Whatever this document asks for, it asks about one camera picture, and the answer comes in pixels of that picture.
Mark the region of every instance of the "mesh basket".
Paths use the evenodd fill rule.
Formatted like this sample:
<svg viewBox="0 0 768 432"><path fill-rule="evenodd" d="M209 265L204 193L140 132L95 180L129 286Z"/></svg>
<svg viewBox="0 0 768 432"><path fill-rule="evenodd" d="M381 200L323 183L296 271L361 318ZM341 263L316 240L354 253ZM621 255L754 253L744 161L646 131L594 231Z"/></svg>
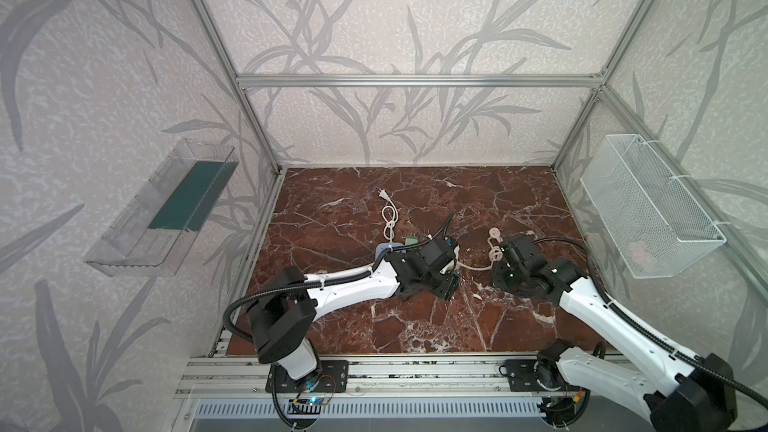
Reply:
<svg viewBox="0 0 768 432"><path fill-rule="evenodd" d="M606 136L581 183L635 278L672 277L725 243L639 135Z"/></svg>

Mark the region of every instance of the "brown marble surface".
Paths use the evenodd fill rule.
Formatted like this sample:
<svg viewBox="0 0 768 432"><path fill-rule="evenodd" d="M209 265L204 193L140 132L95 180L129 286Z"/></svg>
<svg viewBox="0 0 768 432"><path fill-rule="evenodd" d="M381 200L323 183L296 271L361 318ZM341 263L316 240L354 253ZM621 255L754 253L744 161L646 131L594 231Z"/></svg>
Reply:
<svg viewBox="0 0 768 432"><path fill-rule="evenodd" d="M334 272L370 263L382 236L379 197L384 188L397 205L396 241L425 238L450 211L448 234L461 246L459 260L484 267L488 230L503 237L581 238L547 167L292 168L288 171L249 293L284 267ZM568 244L542 244L548 259L563 255L585 266ZM488 272L460 268L450 302L422 292L408 302L394 297L333 312L308 337L319 354L385 352L533 351L557 337L591 350L600 337L549 303L514 297L488 286ZM238 324L246 326L244 316ZM254 355L233 337L228 354Z"/></svg>

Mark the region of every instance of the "wall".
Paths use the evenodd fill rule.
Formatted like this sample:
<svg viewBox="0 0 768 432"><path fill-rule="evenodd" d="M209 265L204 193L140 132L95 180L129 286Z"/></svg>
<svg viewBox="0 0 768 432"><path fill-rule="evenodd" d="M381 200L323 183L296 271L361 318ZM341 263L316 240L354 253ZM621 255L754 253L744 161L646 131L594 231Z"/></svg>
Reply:
<svg viewBox="0 0 768 432"><path fill-rule="evenodd" d="M2 0L0 429L156 430L272 175L187 0ZM240 165L172 278L83 256L181 137Z"/></svg>
<svg viewBox="0 0 768 432"><path fill-rule="evenodd" d="M610 82L763 258L766 52L768 0L661 0ZM578 179L600 141L625 132L599 106L558 171L607 282L653 326L700 353L727 357L736 379L765 395L768 311L726 255L715 251L673 278L634 279L584 196ZM736 397L736 426L766 422L765 411Z"/></svg>
<svg viewBox="0 0 768 432"><path fill-rule="evenodd" d="M237 72L260 74L589 74L637 1L206 0ZM250 91L280 160L312 165L551 163L586 95Z"/></svg>

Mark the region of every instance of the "white power cord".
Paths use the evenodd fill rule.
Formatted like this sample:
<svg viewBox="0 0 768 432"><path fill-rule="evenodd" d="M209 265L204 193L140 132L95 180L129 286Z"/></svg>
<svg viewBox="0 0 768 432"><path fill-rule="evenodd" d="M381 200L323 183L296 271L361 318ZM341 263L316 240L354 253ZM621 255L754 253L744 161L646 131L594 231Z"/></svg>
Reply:
<svg viewBox="0 0 768 432"><path fill-rule="evenodd" d="M488 258L491 260L491 264L487 267L473 267L471 265L462 264L458 260L456 261L457 264L461 265L464 268L468 268L469 270L477 271L477 272L484 272L487 270L491 270L493 268L493 263L498 262L502 260L502 257L504 257L504 254L502 252L502 248L498 245L493 245L493 242L491 242L491 239L494 239L496 242L501 243L502 241L502 233L498 230L498 227L494 227L491 230L488 231L488 246L491 248L491 251L488 253Z"/></svg>
<svg viewBox="0 0 768 432"><path fill-rule="evenodd" d="M397 211L397 207L395 207L395 203L392 202L392 199L389 198L389 194L386 193L386 190L381 189L379 191L379 197L389 202L389 204L382 208L382 217L386 221L386 224L384 225L384 238L392 243L395 239L395 224L397 224L400 214ZM387 217L387 211L390 211L392 214L391 217Z"/></svg>

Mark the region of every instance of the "transparent plastic bin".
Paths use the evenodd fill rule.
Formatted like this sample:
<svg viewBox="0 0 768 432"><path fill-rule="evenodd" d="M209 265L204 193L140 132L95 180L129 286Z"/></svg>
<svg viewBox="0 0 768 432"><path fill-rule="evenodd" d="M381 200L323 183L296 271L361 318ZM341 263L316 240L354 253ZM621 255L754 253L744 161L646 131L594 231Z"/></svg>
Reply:
<svg viewBox="0 0 768 432"><path fill-rule="evenodd" d="M677 275L726 241L639 135L606 136L581 184L635 278Z"/></svg>
<svg viewBox="0 0 768 432"><path fill-rule="evenodd" d="M206 189L189 203L172 226L156 226L155 218L198 162L212 165ZM110 276L170 277L176 274L202 223L232 176L238 161L234 147L181 139L118 219L94 244L85 262Z"/></svg>

